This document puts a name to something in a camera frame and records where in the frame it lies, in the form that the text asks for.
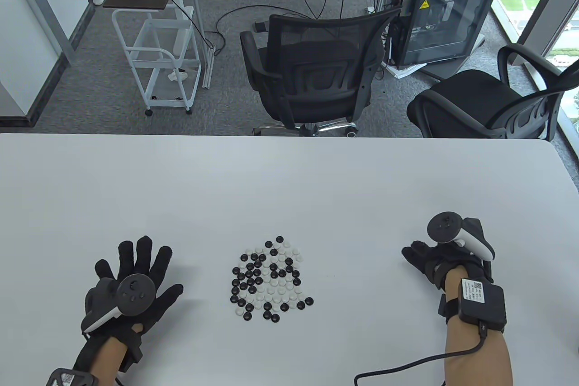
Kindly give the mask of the person's left hand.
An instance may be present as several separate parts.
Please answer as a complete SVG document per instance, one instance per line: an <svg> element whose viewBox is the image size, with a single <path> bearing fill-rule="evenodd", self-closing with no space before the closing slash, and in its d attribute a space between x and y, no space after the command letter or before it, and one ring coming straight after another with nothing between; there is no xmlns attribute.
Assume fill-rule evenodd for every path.
<svg viewBox="0 0 579 386"><path fill-rule="evenodd" d="M99 280L85 296L81 332L89 353L95 355L106 341L115 338L126 345L129 358L137 362L142 357L142 335L162 319L184 287L176 283L158 292L172 259L171 247L160 247L153 256L152 240L143 236L136 243L123 241L118 254L117 274L105 259L95 264Z"/></svg>

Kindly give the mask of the person's right hand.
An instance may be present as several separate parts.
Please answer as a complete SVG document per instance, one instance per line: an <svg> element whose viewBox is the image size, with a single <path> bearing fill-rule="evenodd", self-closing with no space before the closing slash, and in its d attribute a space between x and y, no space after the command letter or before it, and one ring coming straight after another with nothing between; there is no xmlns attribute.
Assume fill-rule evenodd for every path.
<svg viewBox="0 0 579 386"><path fill-rule="evenodd" d="M421 272L437 289L446 290L451 282L450 274L459 269L465 271L465 277L475 281L494 283L490 272L483 261L456 243L445 243L429 247L421 241L414 241L402 249L403 257L414 268Z"/></svg>

